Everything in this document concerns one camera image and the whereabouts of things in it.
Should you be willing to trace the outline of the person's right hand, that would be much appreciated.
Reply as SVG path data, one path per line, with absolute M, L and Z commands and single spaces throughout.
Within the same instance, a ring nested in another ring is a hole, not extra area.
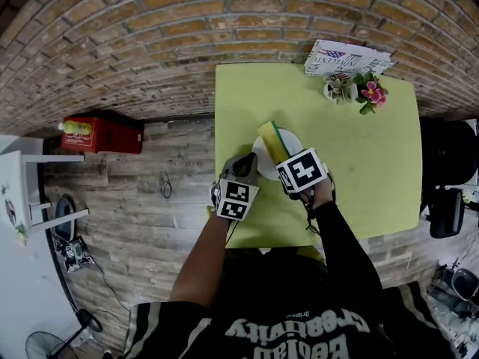
M 333 184 L 330 178 L 316 183 L 313 188 L 311 208 L 316 209 L 325 203 L 333 201 Z

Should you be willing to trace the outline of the person's black printed shirt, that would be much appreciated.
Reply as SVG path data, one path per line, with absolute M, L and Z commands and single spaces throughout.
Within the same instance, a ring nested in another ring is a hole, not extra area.
M 415 282 L 375 292 L 298 255 L 229 258 L 212 307 L 132 308 L 123 359 L 458 359 Z

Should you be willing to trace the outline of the pink flower in white pot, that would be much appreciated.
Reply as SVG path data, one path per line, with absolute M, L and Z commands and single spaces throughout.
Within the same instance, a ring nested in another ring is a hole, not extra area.
M 356 102 L 361 104 L 360 114 L 366 115 L 376 113 L 376 110 L 382 107 L 388 96 L 388 90 L 385 89 L 379 78 L 373 73 L 357 73 L 353 79 L 356 86 Z

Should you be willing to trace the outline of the white round plate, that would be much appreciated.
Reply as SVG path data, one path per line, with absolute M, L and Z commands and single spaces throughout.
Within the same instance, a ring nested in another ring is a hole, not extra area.
M 291 155 L 296 155 L 303 150 L 302 143 L 295 134 L 282 128 L 279 129 L 279 133 Z M 280 177 L 276 165 L 260 136 L 256 138 L 251 151 L 257 155 L 257 172 L 268 180 L 279 181 Z

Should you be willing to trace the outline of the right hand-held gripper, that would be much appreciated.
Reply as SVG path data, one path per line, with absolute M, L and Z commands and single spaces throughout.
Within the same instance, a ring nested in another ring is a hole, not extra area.
M 313 187 L 329 176 L 314 148 L 303 150 L 276 166 L 284 192 L 291 200 L 299 200 L 300 193 Z

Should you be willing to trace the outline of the light green tablecloth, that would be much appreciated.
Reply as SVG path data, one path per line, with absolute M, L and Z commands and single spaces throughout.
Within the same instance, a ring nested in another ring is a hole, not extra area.
M 337 104 L 324 80 L 300 64 L 220 64 L 216 68 L 215 157 L 221 172 L 247 153 L 258 128 L 274 121 L 328 167 L 336 202 L 358 239 L 410 230 L 421 199 L 421 131 L 412 84 L 383 76 L 386 103 L 363 115 L 356 103 Z

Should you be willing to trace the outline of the black floor fan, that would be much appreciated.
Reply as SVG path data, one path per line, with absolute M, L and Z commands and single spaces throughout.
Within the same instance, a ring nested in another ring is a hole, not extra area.
M 102 332 L 100 321 L 86 309 L 77 313 L 80 329 L 67 339 L 63 340 L 54 334 L 45 331 L 31 333 L 25 341 L 25 353 L 28 359 L 79 359 L 71 343 L 85 330 Z

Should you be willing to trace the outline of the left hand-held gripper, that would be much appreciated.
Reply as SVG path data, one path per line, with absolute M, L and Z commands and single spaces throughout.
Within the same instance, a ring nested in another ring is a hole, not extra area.
M 259 192 L 259 188 L 254 186 L 257 185 L 256 153 L 229 158 L 222 169 L 221 178 L 212 191 L 217 216 L 244 221 Z

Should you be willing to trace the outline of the printed white sign board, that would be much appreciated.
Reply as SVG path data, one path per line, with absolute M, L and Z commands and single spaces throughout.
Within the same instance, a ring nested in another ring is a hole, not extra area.
M 392 67 L 391 56 L 364 46 L 316 40 L 304 63 L 306 76 L 353 78 L 357 73 L 382 74 Z

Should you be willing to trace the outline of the black backpack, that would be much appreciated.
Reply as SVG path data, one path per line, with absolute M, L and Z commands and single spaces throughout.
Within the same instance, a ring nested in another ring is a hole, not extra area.
M 458 188 L 439 189 L 429 203 L 430 235 L 434 239 L 456 236 L 463 225 L 465 204 Z

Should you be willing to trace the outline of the yellow green sponge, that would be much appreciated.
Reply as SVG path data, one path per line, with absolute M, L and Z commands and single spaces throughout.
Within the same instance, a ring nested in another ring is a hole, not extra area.
M 287 148 L 274 120 L 262 124 L 257 131 L 275 165 L 279 165 L 295 155 Z

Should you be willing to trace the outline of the person's left forearm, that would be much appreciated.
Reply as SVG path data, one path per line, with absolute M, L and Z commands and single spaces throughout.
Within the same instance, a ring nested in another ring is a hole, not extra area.
M 226 218 L 210 216 L 174 282 L 169 301 L 212 305 L 222 276 L 228 231 Z

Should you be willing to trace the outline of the red box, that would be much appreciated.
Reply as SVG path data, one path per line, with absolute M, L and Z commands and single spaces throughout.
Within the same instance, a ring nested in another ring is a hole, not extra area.
M 62 121 L 74 120 L 93 126 L 89 136 L 62 133 L 61 146 L 67 150 L 88 153 L 140 154 L 144 125 L 130 119 L 114 120 L 104 117 L 65 117 Z

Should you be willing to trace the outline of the succulent in white pot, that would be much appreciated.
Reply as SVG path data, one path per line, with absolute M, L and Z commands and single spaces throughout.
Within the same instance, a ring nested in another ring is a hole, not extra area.
M 325 97 L 337 104 L 352 100 L 353 80 L 350 77 L 325 76 L 323 93 Z

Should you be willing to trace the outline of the person's right forearm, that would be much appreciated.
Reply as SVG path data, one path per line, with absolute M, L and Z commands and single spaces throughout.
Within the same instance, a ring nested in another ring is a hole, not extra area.
M 335 288 L 342 294 L 352 289 L 368 296 L 381 294 L 379 275 L 336 203 L 324 203 L 309 215 L 317 222 Z

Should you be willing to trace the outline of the black office chair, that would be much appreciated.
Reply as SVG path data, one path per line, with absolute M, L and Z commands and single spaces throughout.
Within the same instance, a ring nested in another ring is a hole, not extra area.
M 423 187 L 462 185 L 479 167 L 479 136 L 465 121 L 420 119 Z

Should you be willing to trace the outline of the grey round device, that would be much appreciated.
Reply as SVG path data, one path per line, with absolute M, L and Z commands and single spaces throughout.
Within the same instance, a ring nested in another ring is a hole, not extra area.
M 468 269 L 457 269 L 451 278 L 451 287 L 464 301 L 470 301 L 479 290 L 479 278 Z

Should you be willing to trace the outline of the yellow drink bottle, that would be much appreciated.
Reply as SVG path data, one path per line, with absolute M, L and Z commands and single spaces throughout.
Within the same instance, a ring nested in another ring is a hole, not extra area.
M 59 123 L 58 129 L 67 135 L 89 136 L 92 133 L 93 126 L 90 123 L 67 120 Z

